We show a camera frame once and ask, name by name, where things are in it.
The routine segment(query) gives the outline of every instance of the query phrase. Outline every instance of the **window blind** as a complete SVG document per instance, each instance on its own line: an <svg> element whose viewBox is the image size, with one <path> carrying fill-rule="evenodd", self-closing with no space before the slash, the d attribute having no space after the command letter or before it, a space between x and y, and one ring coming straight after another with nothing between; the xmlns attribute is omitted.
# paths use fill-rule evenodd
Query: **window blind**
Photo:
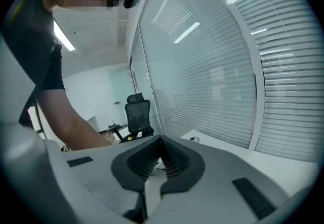
<svg viewBox="0 0 324 224"><path fill-rule="evenodd" d="M324 151L324 42L316 17L306 0L230 1L263 65L265 113L256 151L317 161Z"/></svg>
<svg viewBox="0 0 324 224"><path fill-rule="evenodd" d="M256 87L242 32L220 0L147 0L139 22L166 135L192 129L247 148Z"/></svg>

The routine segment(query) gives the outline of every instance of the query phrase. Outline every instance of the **black t-shirt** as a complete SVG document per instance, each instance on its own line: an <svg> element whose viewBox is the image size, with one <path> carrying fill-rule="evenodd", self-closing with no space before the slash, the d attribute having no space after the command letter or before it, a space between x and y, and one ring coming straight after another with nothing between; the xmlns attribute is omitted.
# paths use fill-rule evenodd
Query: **black t-shirt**
<svg viewBox="0 0 324 224"><path fill-rule="evenodd" d="M45 89L64 89L62 46L53 36L54 19L43 0L15 0L4 23L3 35L13 55L35 83L19 122L32 126L28 108Z"/></svg>

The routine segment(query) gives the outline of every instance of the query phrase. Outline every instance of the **office chair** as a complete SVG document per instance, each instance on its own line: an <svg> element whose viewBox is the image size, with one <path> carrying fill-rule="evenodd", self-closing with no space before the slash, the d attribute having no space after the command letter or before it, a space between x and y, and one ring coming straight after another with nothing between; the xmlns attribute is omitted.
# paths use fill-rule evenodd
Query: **office chair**
<svg viewBox="0 0 324 224"><path fill-rule="evenodd" d="M149 100L144 100L142 93L127 98L125 111L130 135L124 137L120 143L129 141L129 137L136 138L140 131L141 138L153 135L154 130L149 121L150 104Z"/></svg>

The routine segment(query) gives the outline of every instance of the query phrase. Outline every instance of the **black rubber pad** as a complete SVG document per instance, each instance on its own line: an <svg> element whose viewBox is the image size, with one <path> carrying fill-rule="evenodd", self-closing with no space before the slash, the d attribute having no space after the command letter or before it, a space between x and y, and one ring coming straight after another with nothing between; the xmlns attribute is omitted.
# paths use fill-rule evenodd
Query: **black rubber pad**
<svg viewBox="0 0 324 224"><path fill-rule="evenodd" d="M258 219L263 219L276 210L271 202L248 179L240 178L232 181L232 183Z"/></svg>
<svg viewBox="0 0 324 224"><path fill-rule="evenodd" d="M88 163L91 161L93 161L93 159L91 157L83 157L83 158L69 160L67 163L69 164L70 167L74 167L74 166L82 165L82 164L85 164L85 163Z"/></svg>

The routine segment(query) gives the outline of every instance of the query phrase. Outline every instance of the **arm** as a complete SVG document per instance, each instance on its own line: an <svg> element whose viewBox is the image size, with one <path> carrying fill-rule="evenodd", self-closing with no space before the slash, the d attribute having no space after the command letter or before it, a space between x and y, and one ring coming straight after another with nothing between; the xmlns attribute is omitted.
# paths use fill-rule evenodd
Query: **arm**
<svg viewBox="0 0 324 224"><path fill-rule="evenodd" d="M72 108L62 89L43 90L38 104L54 134L73 150L111 145Z"/></svg>

